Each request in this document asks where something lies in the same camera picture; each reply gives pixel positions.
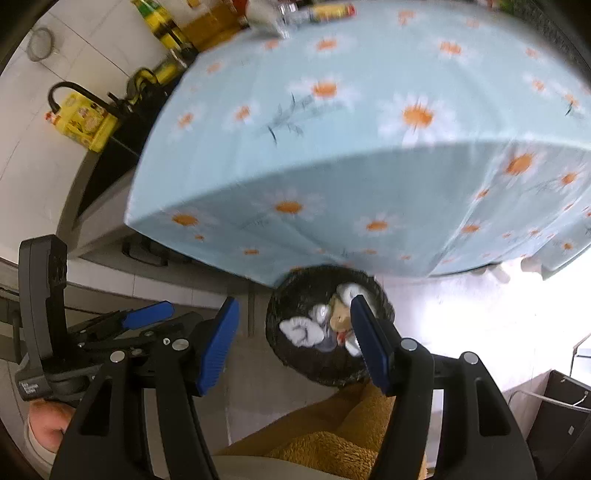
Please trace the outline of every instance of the human hand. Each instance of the human hand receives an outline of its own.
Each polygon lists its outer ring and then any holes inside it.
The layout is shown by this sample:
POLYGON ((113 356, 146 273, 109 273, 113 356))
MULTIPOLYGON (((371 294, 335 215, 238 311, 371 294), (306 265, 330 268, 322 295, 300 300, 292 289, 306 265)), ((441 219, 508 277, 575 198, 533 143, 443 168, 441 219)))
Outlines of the human hand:
POLYGON ((57 453, 76 410, 69 405, 33 400, 29 405, 29 425, 39 444, 52 453, 57 453))

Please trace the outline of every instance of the light blue tablecloth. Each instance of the light blue tablecloth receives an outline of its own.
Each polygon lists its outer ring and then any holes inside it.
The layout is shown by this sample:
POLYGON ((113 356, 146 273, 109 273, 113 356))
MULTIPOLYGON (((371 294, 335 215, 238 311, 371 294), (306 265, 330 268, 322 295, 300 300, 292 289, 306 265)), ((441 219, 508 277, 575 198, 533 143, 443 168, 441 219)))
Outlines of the light blue tablecloth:
POLYGON ((265 284, 336 263, 424 277, 591 243, 590 91, 505 14, 355 2, 291 39, 199 56, 126 223, 265 284))

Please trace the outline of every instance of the yellow bottle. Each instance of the yellow bottle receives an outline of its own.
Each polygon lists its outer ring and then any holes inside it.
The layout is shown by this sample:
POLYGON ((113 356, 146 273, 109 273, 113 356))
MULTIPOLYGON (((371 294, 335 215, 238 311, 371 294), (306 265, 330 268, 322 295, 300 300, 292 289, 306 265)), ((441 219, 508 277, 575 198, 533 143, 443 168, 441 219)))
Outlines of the yellow bottle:
POLYGON ((162 5, 155 0, 131 0, 154 36, 167 48, 180 50, 189 43, 187 37, 162 5))
POLYGON ((84 95, 74 92, 60 106, 57 113, 48 112, 46 120, 63 135, 101 152, 117 125, 117 118, 84 95))

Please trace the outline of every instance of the black basket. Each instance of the black basket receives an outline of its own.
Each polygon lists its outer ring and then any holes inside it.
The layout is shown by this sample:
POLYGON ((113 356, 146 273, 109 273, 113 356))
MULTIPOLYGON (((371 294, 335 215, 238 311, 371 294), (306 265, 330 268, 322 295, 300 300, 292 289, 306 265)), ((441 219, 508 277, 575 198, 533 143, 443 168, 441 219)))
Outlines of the black basket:
POLYGON ((322 353, 315 348, 294 346, 279 330, 279 324, 294 316, 309 315, 319 303, 327 304, 343 283, 356 283, 365 288, 375 300, 376 314, 394 322, 394 308, 373 277, 358 270, 321 265, 289 274, 275 290, 267 308, 267 341, 284 365, 313 382, 328 387, 363 381, 368 377, 362 357, 352 357, 344 346, 322 353))

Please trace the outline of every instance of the yellow towel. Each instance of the yellow towel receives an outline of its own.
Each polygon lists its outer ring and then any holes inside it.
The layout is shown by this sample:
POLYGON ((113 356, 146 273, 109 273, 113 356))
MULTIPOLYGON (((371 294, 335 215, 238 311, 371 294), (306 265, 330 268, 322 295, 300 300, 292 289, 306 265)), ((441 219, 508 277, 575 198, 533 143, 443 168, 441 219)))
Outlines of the yellow towel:
MULTIPOLYGON (((394 398, 372 384, 351 385, 273 422, 218 455, 266 456, 366 480, 388 428, 394 398)), ((427 476, 425 462, 419 479, 427 476)))

